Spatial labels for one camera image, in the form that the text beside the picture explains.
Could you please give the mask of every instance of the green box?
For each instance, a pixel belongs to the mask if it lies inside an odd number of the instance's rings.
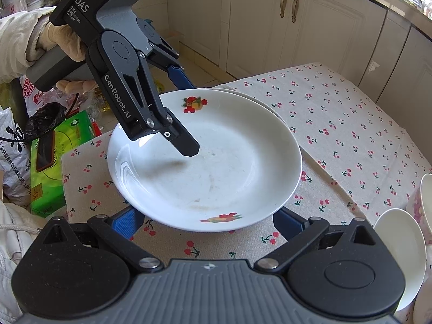
[[[32,212],[46,217],[66,205],[63,193],[61,156],[95,137],[86,111],[66,119],[55,130],[54,165],[36,171],[39,139],[33,140],[30,154],[30,196]]]

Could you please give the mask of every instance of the gold cabinet handle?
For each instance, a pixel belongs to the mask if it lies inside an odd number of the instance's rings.
[[[292,18],[291,22],[295,23],[295,18],[297,17],[297,11],[299,10],[299,0],[294,0],[292,2]]]
[[[280,0],[280,17],[284,18],[285,16],[285,7],[286,7],[286,0]]]

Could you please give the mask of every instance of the white sleeve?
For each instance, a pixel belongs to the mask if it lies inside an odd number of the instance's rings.
[[[54,7],[38,8],[0,19],[0,84],[20,77],[42,56],[44,51],[36,50],[36,42],[48,19],[44,23],[38,21],[53,10]]]

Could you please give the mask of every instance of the person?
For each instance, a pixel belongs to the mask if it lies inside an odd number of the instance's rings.
[[[17,12],[0,19],[0,84],[25,74],[46,51],[56,45],[74,61],[83,61],[86,47],[68,25],[49,21],[53,8]],[[60,80],[57,88],[68,93],[88,92],[97,87],[94,80]],[[24,208],[0,201],[0,323],[12,324],[22,313],[12,293],[11,277],[24,253],[35,239],[43,218]]]
[[[49,15],[54,7],[17,12],[0,19],[0,84],[25,74],[42,55],[59,45],[76,62],[86,58],[86,46],[69,25],[54,26]],[[94,80],[60,80],[57,88],[67,94],[88,92],[97,87]]]

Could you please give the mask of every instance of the tablecloth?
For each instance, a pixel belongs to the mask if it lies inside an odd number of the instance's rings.
[[[288,123],[302,149],[303,171],[286,206],[305,218],[318,215],[346,224],[361,216],[373,224],[385,210],[404,208],[422,175],[432,171],[403,128],[355,85],[319,63],[225,86],[267,103]],[[112,215],[128,204],[107,168],[110,136],[99,136],[62,157],[70,222]],[[224,233],[181,231],[146,218],[132,239],[165,264],[176,257],[246,258],[254,263],[286,242],[272,218]],[[432,259],[427,268],[432,269]],[[399,319],[411,317],[408,307]]]

